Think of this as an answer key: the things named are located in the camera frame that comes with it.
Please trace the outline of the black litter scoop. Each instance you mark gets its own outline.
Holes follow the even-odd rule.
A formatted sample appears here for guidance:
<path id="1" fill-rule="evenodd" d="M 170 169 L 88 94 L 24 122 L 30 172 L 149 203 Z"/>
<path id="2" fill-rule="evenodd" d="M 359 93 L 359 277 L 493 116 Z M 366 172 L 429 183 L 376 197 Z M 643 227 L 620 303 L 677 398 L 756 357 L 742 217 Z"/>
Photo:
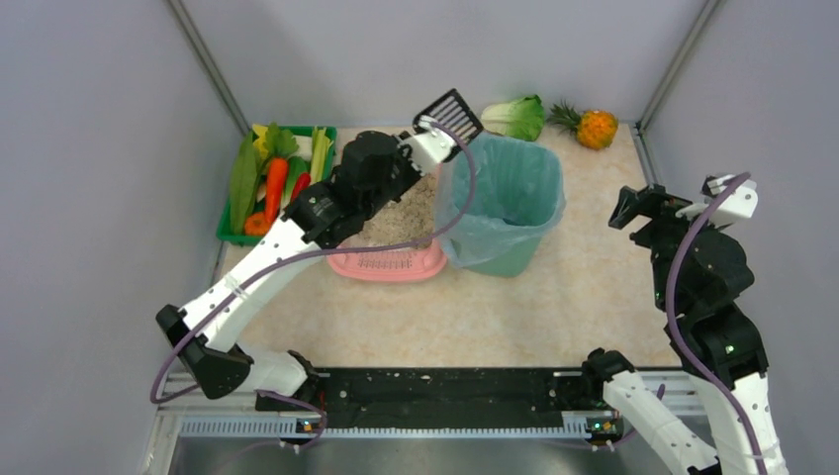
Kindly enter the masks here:
<path id="1" fill-rule="evenodd" d="M 478 116 L 471 110 L 457 88 L 452 88 L 417 113 L 412 121 L 416 132 L 427 131 L 431 124 L 440 124 L 459 139 L 470 143 L 484 131 Z"/>

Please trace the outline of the green trash bin with bag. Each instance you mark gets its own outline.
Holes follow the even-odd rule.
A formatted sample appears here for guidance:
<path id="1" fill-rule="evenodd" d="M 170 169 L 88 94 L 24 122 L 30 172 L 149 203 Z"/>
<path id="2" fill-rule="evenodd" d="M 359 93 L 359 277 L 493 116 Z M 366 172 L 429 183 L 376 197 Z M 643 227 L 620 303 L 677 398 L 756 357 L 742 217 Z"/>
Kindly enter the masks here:
<path id="1" fill-rule="evenodd" d="M 566 206 L 559 156 L 536 143 L 483 133 L 469 145 L 475 193 L 466 214 L 438 238 L 457 268 L 517 277 Z"/>

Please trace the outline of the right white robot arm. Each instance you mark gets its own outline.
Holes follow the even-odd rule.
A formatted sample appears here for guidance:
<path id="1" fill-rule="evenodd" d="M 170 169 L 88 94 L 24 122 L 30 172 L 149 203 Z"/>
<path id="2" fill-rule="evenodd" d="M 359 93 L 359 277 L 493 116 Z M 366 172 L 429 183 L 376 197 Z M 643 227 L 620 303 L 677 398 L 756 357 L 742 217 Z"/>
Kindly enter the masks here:
<path id="1" fill-rule="evenodd" d="M 755 190 L 714 179 L 692 203 L 660 185 L 623 187 L 609 218 L 622 229 L 643 217 L 632 241 L 651 253 L 654 300 L 665 333 L 704 409 L 711 442 L 701 440 L 648 390 L 616 350 L 583 362 L 586 393 L 618 411 L 674 474 L 785 474 L 769 402 L 769 361 L 756 325 L 737 298 L 755 280 L 741 244 L 726 233 L 752 216 Z"/>

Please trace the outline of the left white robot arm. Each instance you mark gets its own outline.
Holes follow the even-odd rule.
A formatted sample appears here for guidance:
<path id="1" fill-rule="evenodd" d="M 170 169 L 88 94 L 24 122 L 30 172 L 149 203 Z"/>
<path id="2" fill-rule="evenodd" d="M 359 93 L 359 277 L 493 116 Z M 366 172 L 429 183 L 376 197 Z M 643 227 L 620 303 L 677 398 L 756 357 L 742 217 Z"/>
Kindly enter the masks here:
<path id="1" fill-rule="evenodd" d="M 155 376 L 150 400 L 169 402 L 161 389 L 174 361 L 194 379 L 175 398 L 199 390 L 218 400 L 239 388 L 297 395 L 316 376 L 302 357 L 291 351 L 249 354 L 237 342 L 240 334 L 298 274 L 342 252 L 343 242 L 365 222 L 458 149 L 439 128 L 398 135 L 364 131 L 348 142 L 341 164 L 303 189 L 239 264 L 189 303 L 167 304 L 157 312 L 155 320 L 172 351 Z"/>

